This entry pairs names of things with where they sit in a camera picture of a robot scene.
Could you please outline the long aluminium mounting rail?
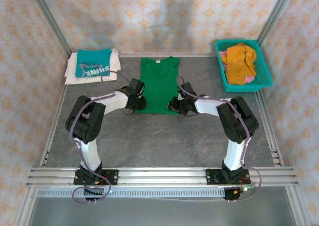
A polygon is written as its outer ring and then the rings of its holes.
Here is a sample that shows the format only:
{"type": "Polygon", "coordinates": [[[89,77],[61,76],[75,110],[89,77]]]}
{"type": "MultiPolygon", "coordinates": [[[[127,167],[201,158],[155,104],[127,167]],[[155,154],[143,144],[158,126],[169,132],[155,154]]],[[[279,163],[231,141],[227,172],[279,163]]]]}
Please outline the long aluminium mounting rail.
{"type": "MultiPolygon", "coordinates": [[[[168,188],[208,186],[203,167],[166,168],[118,168],[116,187],[126,188],[168,188]]],[[[73,188],[73,168],[32,168],[27,179],[28,187],[69,187],[73,188]]],[[[293,167],[258,167],[250,170],[252,183],[259,180],[264,187],[298,186],[293,167]]]]}

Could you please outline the green t-shirt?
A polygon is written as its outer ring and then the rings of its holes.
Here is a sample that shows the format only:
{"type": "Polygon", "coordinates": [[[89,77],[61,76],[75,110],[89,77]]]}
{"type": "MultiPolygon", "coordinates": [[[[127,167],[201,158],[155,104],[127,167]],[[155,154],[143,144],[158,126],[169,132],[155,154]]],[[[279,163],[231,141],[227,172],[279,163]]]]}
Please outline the green t-shirt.
{"type": "Polygon", "coordinates": [[[142,96],[146,100],[146,108],[137,113],[177,114],[169,110],[168,105],[173,97],[178,96],[179,64],[180,59],[172,56],[162,60],[141,59],[140,81],[145,84],[142,96]]]}

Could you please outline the orange t-shirt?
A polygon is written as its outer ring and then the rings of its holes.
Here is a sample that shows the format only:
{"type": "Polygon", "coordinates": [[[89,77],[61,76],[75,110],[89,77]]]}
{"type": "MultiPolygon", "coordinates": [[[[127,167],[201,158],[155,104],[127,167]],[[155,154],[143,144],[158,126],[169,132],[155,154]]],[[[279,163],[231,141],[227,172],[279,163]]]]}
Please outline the orange t-shirt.
{"type": "Polygon", "coordinates": [[[225,51],[227,55],[221,58],[221,62],[227,64],[225,74],[229,85],[245,85],[245,76],[256,77],[257,55],[254,49],[239,43],[225,51]]]}

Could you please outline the left arm's black base plate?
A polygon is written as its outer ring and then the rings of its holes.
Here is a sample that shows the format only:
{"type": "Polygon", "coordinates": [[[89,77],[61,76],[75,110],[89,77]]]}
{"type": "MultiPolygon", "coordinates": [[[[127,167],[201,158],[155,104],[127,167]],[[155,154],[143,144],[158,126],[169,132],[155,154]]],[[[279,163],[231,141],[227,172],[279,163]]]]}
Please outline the left arm's black base plate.
{"type": "MultiPolygon", "coordinates": [[[[104,178],[108,179],[111,185],[117,185],[118,181],[118,170],[115,169],[101,169],[98,174],[103,176],[104,178]]],[[[105,179],[101,177],[97,177],[96,175],[92,174],[89,171],[84,171],[81,169],[77,169],[75,171],[75,176],[73,180],[74,185],[82,185],[82,186],[101,186],[107,185],[105,179]]]]}

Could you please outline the folded teal printed t-shirt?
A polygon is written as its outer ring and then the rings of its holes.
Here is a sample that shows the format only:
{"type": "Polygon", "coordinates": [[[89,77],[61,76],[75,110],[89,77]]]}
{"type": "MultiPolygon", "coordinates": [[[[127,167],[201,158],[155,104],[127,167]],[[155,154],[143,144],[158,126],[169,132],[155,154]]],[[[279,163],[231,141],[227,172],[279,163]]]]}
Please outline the folded teal printed t-shirt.
{"type": "Polygon", "coordinates": [[[111,54],[112,51],[110,49],[98,51],[79,50],[77,52],[75,77],[95,77],[104,73],[104,76],[109,76],[111,54]]]}

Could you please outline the pink garment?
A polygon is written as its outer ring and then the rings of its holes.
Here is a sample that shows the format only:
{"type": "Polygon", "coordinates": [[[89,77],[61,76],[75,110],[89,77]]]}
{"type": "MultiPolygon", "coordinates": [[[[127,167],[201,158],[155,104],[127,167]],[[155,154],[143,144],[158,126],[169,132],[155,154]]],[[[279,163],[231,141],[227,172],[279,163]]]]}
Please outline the pink garment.
{"type": "MultiPolygon", "coordinates": [[[[222,57],[224,57],[224,56],[226,56],[227,55],[227,51],[219,51],[219,55],[220,55],[220,57],[222,58],[222,57]]],[[[222,63],[222,65],[223,65],[223,70],[224,70],[224,72],[226,72],[226,70],[227,70],[227,64],[225,64],[225,63],[222,63]]],[[[245,84],[249,84],[249,83],[251,83],[251,82],[253,82],[255,80],[255,76],[245,76],[244,77],[244,82],[245,82],[245,84]]]]}

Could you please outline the folded white t-shirt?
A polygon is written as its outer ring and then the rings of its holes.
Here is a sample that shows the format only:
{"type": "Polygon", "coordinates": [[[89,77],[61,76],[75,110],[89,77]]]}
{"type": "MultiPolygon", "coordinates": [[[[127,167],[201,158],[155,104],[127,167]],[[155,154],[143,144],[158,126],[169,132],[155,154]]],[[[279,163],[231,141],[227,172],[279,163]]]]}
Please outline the folded white t-shirt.
{"type": "Polygon", "coordinates": [[[76,78],[75,70],[77,63],[77,52],[71,53],[70,58],[67,61],[67,69],[64,77],[66,77],[65,84],[66,85],[76,85],[76,84],[88,84],[88,83],[96,83],[101,81],[115,81],[117,80],[117,72],[121,71],[121,65],[119,60],[119,53],[116,49],[111,49],[112,54],[110,57],[110,70],[109,76],[95,76],[95,77],[87,77],[87,78],[76,78]]]}

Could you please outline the teal plastic basket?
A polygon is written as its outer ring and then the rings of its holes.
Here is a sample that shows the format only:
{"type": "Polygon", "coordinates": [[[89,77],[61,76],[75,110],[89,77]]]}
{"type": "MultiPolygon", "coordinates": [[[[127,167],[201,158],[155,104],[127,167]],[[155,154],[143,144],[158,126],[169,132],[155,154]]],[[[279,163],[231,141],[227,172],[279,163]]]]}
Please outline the teal plastic basket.
{"type": "Polygon", "coordinates": [[[246,39],[224,39],[217,40],[215,42],[216,52],[218,53],[217,59],[218,64],[221,71],[221,79],[224,86],[225,92],[228,93],[239,93],[239,92],[257,92],[263,88],[270,87],[273,83],[271,75],[269,73],[266,62],[263,58],[262,52],[257,41],[254,40],[246,40],[246,39]],[[220,51],[226,51],[228,48],[235,46],[239,43],[244,44],[255,50],[256,52],[256,73],[254,81],[245,85],[230,85],[226,78],[226,73],[224,71],[223,63],[221,60],[221,56],[219,54],[220,51]]]}

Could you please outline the right arm's black base plate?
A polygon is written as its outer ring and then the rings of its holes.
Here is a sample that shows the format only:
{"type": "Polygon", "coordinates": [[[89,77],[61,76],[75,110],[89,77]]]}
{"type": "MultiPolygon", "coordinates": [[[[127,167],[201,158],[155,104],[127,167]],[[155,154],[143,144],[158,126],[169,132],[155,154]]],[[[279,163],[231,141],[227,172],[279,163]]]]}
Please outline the right arm's black base plate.
{"type": "Polygon", "coordinates": [[[227,168],[206,169],[205,173],[208,185],[237,186],[251,183],[249,171],[243,168],[239,168],[235,171],[230,171],[227,168]]]}

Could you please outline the aluminium table edge rail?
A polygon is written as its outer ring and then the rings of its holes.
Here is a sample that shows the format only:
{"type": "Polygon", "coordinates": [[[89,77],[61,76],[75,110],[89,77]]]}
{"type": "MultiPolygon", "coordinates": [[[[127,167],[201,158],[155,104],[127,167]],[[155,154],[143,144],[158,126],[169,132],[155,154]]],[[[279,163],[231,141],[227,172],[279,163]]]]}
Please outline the aluminium table edge rail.
{"type": "Polygon", "coordinates": [[[177,58],[203,58],[217,57],[216,54],[119,54],[120,58],[168,58],[170,56],[177,58]]]}

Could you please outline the aluminium frame post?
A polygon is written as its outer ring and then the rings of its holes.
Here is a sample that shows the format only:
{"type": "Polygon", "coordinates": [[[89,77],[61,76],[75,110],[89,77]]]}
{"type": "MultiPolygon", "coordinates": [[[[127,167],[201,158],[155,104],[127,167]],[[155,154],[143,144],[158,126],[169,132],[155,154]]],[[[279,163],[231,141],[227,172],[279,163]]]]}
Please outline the aluminium frame post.
{"type": "Polygon", "coordinates": [[[270,31],[275,26],[288,1],[289,0],[278,0],[275,6],[273,7],[269,18],[267,19],[261,33],[257,38],[257,43],[259,46],[263,45],[266,41],[270,31]]]}
{"type": "Polygon", "coordinates": [[[51,30],[53,31],[53,34],[57,38],[58,42],[60,43],[64,53],[70,57],[71,56],[71,48],[66,41],[57,21],[55,20],[47,2],[45,0],[34,0],[35,3],[38,5],[42,15],[46,19],[48,25],[50,26],[51,30]]]}

